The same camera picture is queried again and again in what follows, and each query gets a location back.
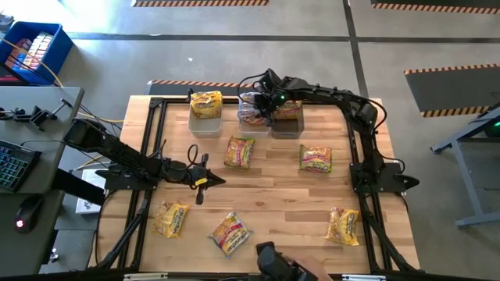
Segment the black computer mouse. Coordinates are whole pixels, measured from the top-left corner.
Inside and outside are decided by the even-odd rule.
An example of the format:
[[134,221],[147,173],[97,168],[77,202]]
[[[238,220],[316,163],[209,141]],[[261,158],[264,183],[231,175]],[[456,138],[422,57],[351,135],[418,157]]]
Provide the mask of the black computer mouse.
[[15,216],[16,232],[29,233],[33,230],[37,224],[43,200],[40,194],[32,194],[21,202]]

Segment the black backlit keyboard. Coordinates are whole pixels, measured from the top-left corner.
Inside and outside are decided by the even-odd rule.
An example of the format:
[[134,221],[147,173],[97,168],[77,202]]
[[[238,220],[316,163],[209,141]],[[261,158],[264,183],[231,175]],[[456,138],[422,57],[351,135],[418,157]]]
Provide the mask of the black backlit keyboard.
[[16,193],[40,156],[40,151],[0,140],[0,189]]

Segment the clear plastic bin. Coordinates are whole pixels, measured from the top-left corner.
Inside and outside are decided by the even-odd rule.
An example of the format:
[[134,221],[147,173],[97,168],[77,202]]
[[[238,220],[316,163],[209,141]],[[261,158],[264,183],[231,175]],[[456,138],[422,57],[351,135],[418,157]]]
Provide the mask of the clear plastic bin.
[[[241,103],[243,102],[238,98],[238,105]],[[241,123],[239,120],[239,130],[244,137],[265,137],[269,134],[271,128],[266,126],[266,124],[258,126],[247,125]]]
[[271,134],[276,139],[298,139],[304,131],[303,105],[297,119],[275,119]]
[[191,100],[193,97],[191,96],[194,93],[193,90],[190,90],[188,93],[189,101],[190,101],[190,116],[188,121],[188,129],[191,133],[198,138],[217,138],[221,134],[222,130],[222,114],[221,117],[215,119],[196,119],[191,110]]

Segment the silver frame bracket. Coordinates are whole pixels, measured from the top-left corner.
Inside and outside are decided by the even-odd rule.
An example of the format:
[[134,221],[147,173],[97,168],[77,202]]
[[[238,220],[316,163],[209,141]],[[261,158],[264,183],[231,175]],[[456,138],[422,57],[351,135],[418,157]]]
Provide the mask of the silver frame bracket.
[[125,274],[123,281],[167,281],[168,278],[167,272],[141,272]]
[[385,276],[343,274],[342,281],[387,281]]

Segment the black padded bar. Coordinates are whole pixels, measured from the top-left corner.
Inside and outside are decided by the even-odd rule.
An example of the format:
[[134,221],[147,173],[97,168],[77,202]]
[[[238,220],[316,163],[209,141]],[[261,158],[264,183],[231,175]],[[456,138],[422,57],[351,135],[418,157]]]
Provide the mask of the black padded bar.
[[102,188],[75,177],[62,169],[57,169],[51,188],[64,191],[66,194],[71,194],[99,206],[102,206],[105,201]]

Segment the grey side desk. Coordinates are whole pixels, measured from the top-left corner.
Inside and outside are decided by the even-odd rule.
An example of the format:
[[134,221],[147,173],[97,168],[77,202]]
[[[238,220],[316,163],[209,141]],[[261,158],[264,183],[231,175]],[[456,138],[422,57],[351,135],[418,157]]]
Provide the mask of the grey side desk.
[[[0,87],[0,107],[4,109],[30,111],[36,105],[51,112],[63,99],[72,105],[60,109],[57,119],[44,122],[41,130],[27,123],[0,121],[0,141],[24,143],[41,152],[38,164],[16,193],[0,189],[0,276],[38,274],[48,257],[65,196],[64,191],[52,189],[52,182],[65,149],[63,137],[83,96],[84,90],[79,87]],[[22,201],[31,194],[43,196],[38,220],[29,233],[18,233],[15,216]]]

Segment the colourful packet stack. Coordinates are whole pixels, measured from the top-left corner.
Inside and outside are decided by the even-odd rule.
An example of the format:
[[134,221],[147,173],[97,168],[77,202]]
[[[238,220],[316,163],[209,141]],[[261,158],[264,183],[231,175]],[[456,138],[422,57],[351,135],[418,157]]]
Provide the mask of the colourful packet stack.
[[7,57],[6,65],[11,69],[36,70],[52,43],[53,36],[41,32],[35,39],[21,38]]

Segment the grey metal stand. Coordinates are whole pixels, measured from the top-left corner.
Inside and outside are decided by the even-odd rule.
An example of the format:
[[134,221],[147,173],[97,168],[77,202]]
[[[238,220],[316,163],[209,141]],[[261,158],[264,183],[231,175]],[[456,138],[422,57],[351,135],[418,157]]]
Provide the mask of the grey metal stand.
[[487,211],[480,200],[488,191],[500,191],[500,138],[489,138],[484,132],[499,113],[500,108],[485,116],[481,113],[461,130],[430,147],[435,154],[452,150],[465,183],[474,214],[456,220],[458,227],[500,222],[500,210]]

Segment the red lime chili ramen pack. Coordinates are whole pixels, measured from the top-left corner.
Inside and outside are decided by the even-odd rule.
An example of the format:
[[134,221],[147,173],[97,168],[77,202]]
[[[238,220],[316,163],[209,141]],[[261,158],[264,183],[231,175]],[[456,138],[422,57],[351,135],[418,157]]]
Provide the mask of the red lime chili ramen pack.
[[297,119],[302,110],[301,101],[286,101],[273,112],[275,119]]
[[255,138],[231,137],[228,141],[224,165],[239,169],[249,169]]
[[300,145],[299,169],[314,173],[330,173],[332,169],[332,150],[329,147]]

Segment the hazard-striped black floor mat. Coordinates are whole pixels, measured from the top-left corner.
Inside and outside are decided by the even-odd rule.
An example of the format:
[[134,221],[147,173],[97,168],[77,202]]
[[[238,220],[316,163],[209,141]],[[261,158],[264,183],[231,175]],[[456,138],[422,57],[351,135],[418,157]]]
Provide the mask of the hazard-striped black floor mat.
[[500,0],[370,0],[375,9],[500,15]]
[[150,80],[145,95],[180,95],[187,96],[190,89],[194,92],[220,91],[223,96],[236,96],[238,92],[253,92],[258,88],[257,83],[227,83],[205,82],[193,80]]
[[269,3],[270,0],[131,0],[131,6],[137,8],[265,6]]
[[404,76],[424,118],[481,114],[500,106],[500,63],[407,69]]

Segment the blue plastic crate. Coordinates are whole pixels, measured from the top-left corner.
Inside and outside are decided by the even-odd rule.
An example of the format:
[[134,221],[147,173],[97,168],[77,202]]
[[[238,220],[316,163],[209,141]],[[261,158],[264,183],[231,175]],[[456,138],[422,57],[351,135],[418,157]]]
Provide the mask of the blue plastic crate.
[[[6,60],[15,44],[21,38],[33,40],[41,32],[53,36],[48,51],[36,70],[11,69]],[[33,23],[18,21],[0,38],[0,86],[55,85],[60,82],[57,77],[66,60],[73,42],[57,23]]]

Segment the black aluminium table frame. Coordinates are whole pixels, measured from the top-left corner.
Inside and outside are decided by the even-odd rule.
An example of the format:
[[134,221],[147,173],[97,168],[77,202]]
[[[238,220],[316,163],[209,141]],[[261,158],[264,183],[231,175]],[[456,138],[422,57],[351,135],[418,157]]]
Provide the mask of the black aluminium table frame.
[[[229,139],[241,134],[235,105],[223,107],[217,138],[194,137],[188,129],[189,113],[186,104],[155,112],[153,126],[163,128],[165,155],[185,161],[188,148],[197,144],[209,155],[209,168],[226,183],[209,188],[202,205],[195,203],[196,193],[189,187],[160,183],[152,195],[152,209],[166,201],[189,205],[189,210],[178,238],[146,231],[142,272],[256,272],[255,246],[267,241],[285,254],[317,258],[330,273],[370,270],[364,241],[347,246],[325,238],[333,207],[359,208],[349,173],[352,155],[345,118],[338,108],[306,105],[305,129],[298,139],[258,137],[249,169],[223,163]],[[331,148],[331,172],[300,170],[301,144]],[[226,258],[209,234],[230,212],[236,212],[253,234]]]

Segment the black device green light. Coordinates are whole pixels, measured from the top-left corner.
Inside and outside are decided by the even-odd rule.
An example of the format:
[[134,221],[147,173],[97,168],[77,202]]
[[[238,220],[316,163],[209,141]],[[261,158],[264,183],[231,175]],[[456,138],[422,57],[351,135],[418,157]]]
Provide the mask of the black device green light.
[[[491,106],[483,115],[487,115],[493,112],[497,108],[500,108],[500,101]],[[494,122],[490,123],[484,130],[485,134],[489,138],[500,138],[500,113],[494,118]]]

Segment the blue beef ramen pack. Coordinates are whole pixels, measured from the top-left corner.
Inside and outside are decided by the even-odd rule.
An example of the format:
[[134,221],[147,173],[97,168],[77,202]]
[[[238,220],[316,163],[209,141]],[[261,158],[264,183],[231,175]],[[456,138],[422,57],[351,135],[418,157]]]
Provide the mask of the blue beef ramen pack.
[[260,96],[260,95],[261,94],[259,92],[245,92],[245,93],[239,94],[238,97],[242,102],[254,105],[255,98]]
[[247,125],[252,125],[252,126],[264,125],[265,119],[257,119],[255,117],[255,110],[256,108],[254,108],[253,105],[243,102],[238,106],[237,117],[239,118],[241,123]]
[[209,238],[226,258],[230,258],[252,234],[253,231],[246,226],[238,214],[230,212],[209,234]]

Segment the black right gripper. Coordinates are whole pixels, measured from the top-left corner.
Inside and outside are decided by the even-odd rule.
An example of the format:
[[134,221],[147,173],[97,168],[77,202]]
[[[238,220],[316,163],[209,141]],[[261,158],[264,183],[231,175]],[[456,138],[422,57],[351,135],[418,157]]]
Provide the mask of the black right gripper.
[[275,123],[273,111],[291,100],[286,89],[291,81],[292,78],[289,76],[279,78],[272,69],[266,70],[259,78],[259,94],[254,96],[253,107],[256,109],[255,117],[265,119],[266,126],[272,126]]

